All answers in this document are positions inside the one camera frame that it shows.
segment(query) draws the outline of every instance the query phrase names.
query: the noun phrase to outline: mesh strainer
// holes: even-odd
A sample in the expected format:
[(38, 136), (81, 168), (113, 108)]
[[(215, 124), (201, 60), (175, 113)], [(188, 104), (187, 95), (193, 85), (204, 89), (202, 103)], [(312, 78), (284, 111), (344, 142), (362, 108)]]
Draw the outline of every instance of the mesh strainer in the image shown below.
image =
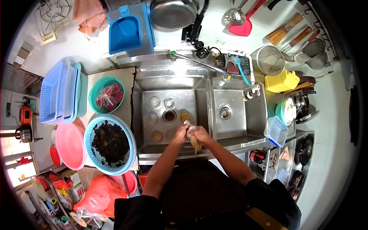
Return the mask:
[(268, 76), (277, 76), (285, 69), (285, 59), (282, 53), (273, 46), (263, 46), (251, 54), (259, 69)]

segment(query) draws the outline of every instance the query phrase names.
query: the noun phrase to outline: black fungus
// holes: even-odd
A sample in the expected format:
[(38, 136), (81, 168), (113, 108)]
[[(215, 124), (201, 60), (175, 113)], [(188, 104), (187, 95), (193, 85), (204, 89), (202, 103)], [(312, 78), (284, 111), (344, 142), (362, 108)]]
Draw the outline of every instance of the black fungus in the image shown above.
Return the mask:
[(105, 120), (105, 123), (94, 129), (94, 132), (92, 147), (96, 148), (100, 155), (106, 159), (109, 166), (111, 163), (121, 164), (120, 161), (123, 161), (129, 150), (128, 138), (121, 127), (117, 124), (109, 124)]

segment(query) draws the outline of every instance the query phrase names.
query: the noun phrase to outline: yellow oil jug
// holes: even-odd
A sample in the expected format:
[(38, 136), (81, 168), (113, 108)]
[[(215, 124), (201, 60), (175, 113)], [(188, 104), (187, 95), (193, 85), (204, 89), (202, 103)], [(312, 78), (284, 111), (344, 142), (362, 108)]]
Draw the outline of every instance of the yellow oil jug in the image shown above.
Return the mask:
[(295, 89), (297, 87), (300, 78), (295, 75), (295, 72), (289, 72), (284, 70), (277, 76), (265, 76), (266, 89), (274, 93), (281, 93), (287, 90)]

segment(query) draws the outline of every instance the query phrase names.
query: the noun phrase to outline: sink drain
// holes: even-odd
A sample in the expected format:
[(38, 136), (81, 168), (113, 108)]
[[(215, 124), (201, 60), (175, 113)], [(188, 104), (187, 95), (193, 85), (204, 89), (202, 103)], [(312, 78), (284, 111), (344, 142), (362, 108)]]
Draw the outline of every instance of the sink drain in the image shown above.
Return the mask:
[(162, 118), (166, 123), (172, 124), (176, 121), (176, 113), (173, 110), (167, 110), (162, 114)]
[(220, 116), (222, 119), (227, 120), (231, 117), (231, 111), (228, 107), (224, 107), (220, 110)]

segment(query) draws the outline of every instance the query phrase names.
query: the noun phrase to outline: person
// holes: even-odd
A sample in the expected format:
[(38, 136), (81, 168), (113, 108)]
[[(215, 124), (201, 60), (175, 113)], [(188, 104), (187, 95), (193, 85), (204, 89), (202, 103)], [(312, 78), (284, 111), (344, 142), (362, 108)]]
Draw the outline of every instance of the person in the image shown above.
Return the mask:
[(219, 161), (176, 165), (188, 125), (180, 126), (148, 173), (142, 195), (116, 199), (114, 229), (298, 229), (301, 212), (278, 180), (269, 185), (213, 140), (191, 131)]

